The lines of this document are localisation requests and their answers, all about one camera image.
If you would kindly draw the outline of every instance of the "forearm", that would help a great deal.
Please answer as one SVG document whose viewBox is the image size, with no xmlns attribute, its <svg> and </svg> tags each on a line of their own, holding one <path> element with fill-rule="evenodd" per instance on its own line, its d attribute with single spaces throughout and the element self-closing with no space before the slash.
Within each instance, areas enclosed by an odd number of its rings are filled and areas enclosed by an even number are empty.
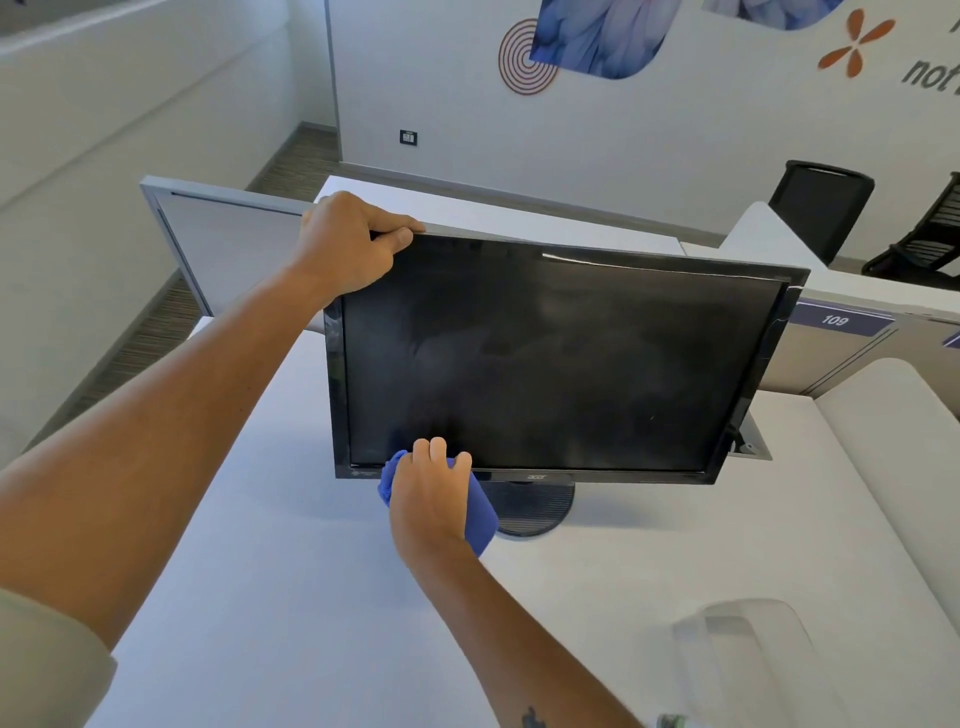
<svg viewBox="0 0 960 728">
<path fill-rule="evenodd" d="M 414 575 L 467 656 L 503 728 L 640 728 L 468 546 L 421 560 Z"/>
<path fill-rule="evenodd" d="M 280 274 L 0 473 L 0 588 L 113 646 L 331 292 Z"/>
</svg>

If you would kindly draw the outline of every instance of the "black chair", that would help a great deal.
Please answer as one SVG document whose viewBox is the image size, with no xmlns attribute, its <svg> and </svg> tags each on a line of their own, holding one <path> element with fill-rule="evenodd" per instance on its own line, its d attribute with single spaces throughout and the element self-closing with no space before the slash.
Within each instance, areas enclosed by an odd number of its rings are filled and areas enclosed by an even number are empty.
<svg viewBox="0 0 960 728">
<path fill-rule="evenodd" d="M 859 172 L 792 159 L 770 207 L 830 265 L 873 192 L 874 181 Z"/>
<path fill-rule="evenodd" d="M 863 266 L 863 275 L 960 291 L 941 269 L 960 257 L 960 172 L 910 234 Z"/>
</svg>

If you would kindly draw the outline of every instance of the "clear plastic container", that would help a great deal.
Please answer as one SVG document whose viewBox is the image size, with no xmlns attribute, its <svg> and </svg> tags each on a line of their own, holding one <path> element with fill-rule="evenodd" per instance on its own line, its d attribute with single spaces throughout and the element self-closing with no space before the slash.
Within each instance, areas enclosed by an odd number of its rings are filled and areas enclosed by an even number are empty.
<svg viewBox="0 0 960 728">
<path fill-rule="evenodd" d="M 797 613 L 776 599 L 701 609 L 673 628 L 689 714 L 710 728 L 849 728 Z"/>
</svg>

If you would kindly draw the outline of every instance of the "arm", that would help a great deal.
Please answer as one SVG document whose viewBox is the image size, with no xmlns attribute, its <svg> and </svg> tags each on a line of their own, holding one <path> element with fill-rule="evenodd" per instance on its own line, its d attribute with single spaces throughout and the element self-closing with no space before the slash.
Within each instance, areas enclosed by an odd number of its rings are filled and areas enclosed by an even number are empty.
<svg viewBox="0 0 960 728">
<path fill-rule="evenodd" d="M 446 622 L 503 728 L 640 728 L 626 708 L 507 594 L 464 541 L 471 460 L 418 440 L 397 464 L 396 550 Z"/>
<path fill-rule="evenodd" d="M 303 216 L 291 264 L 0 473 L 0 588 L 113 647 L 277 368 L 316 313 L 423 226 L 347 193 Z M 370 230 L 384 231 L 371 242 Z"/>
</svg>

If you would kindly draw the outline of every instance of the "blue cloth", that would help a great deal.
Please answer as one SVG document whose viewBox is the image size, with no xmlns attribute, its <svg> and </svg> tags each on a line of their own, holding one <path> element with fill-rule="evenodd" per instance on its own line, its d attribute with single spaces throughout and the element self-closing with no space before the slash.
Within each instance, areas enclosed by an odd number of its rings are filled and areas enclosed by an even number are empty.
<svg viewBox="0 0 960 728">
<path fill-rule="evenodd" d="M 383 473 L 380 475 L 380 484 L 376 491 L 380 498 L 388 506 L 390 505 L 390 496 L 394 491 L 394 474 L 396 473 L 396 464 L 400 458 L 407 454 L 402 449 L 383 466 Z M 453 458 L 446 458 L 446 464 L 453 467 Z M 476 476 L 470 474 L 470 484 L 467 489 L 467 525 L 464 527 L 464 539 L 470 544 L 473 553 L 479 556 L 484 549 L 493 540 L 493 534 L 500 525 L 496 517 L 496 511 L 490 505 L 487 494 L 480 487 L 480 482 Z"/>
</svg>

